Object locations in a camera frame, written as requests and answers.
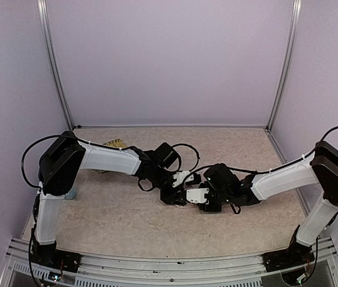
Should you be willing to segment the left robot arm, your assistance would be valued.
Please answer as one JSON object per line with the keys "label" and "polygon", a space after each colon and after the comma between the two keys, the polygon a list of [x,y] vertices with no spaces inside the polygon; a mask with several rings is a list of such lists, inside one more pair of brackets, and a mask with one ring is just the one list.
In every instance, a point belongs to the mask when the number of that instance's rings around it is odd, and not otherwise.
{"label": "left robot arm", "polygon": [[[38,180],[31,183],[25,172],[25,160],[37,145],[52,141],[38,162]],[[41,138],[30,144],[21,157],[25,182],[36,189],[33,226],[28,244],[30,263],[63,271],[77,271],[81,254],[63,251],[57,246],[57,229],[63,201],[77,196],[90,172],[136,179],[143,192],[158,190],[160,199],[169,205],[185,203],[184,182],[191,173],[182,169],[176,145],[167,142],[143,150],[136,146],[116,147],[90,142],[70,131]]]}

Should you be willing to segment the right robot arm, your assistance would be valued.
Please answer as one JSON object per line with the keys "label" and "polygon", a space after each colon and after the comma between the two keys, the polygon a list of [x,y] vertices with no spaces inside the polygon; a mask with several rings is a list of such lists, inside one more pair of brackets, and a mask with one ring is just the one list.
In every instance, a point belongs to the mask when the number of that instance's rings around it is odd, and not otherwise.
{"label": "right robot arm", "polygon": [[338,214],[338,150],[326,141],[316,144],[311,154],[273,171],[255,172],[239,179],[231,168],[220,163],[208,168],[203,176],[205,181],[185,195],[187,201],[212,213],[229,205],[239,214],[244,206],[254,206],[301,187],[320,186],[319,200],[294,230],[288,247],[263,254],[268,272],[314,261],[312,246]]}

